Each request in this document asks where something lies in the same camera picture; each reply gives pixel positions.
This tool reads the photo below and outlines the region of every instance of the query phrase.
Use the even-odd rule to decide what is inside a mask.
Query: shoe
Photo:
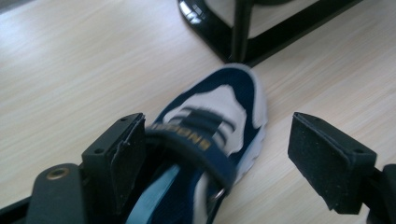
[[[212,223],[262,149],[262,85],[247,66],[227,64],[181,93],[146,129],[161,155],[127,223]]]

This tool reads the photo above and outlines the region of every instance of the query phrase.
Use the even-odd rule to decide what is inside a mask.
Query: chair leg
[[[253,0],[235,1],[231,61],[241,63],[247,53],[250,16],[254,3]]]

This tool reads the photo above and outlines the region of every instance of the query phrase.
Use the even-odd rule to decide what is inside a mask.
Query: black metal frame
[[[248,28],[254,0],[235,1],[233,27],[205,0],[178,0],[178,5],[187,24],[224,62],[254,66],[361,0],[319,0],[253,38],[248,38]]]

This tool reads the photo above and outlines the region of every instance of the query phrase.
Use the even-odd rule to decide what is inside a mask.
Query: clamp jaw
[[[396,164],[375,168],[376,153],[326,121],[294,113],[289,157],[338,214],[370,208],[367,223],[396,223]]]

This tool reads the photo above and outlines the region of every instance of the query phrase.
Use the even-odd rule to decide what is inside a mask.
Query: black plastic bracket
[[[205,0],[177,1],[187,24],[224,62],[254,66],[361,0],[319,0],[253,38],[248,38],[248,28],[254,0],[235,0],[233,27],[220,19]]]
[[[288,153],[329,209],[358,214],[365,203],[370,223],[396,223],[396,165],[378,171],[370,148],[322,119],[294,113]]]

